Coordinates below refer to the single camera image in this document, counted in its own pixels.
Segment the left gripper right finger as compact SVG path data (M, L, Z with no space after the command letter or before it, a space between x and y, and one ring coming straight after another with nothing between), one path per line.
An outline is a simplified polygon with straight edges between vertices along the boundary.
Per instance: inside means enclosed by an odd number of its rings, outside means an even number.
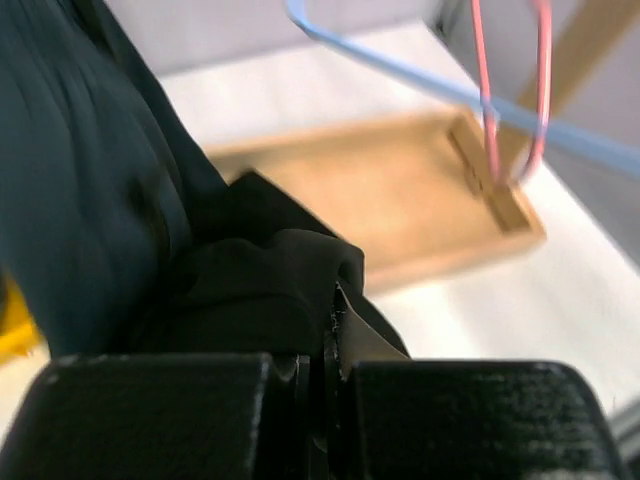
M336 479L626 479L586 380L551 361L413 360L337 290L325 336Z

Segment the black shorts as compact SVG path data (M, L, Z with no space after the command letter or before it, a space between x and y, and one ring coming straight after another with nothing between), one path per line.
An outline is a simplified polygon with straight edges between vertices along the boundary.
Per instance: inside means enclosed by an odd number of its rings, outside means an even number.
M195 240L161 273L114 341L122 353L316 356L334 297L400 352L365 298L365 256L255 171L198 206Z

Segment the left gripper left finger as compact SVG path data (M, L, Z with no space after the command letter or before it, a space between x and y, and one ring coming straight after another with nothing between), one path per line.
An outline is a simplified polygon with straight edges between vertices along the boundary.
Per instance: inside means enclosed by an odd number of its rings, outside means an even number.
M29 387L5 479L305 479L290 364L266 354L71 356Z

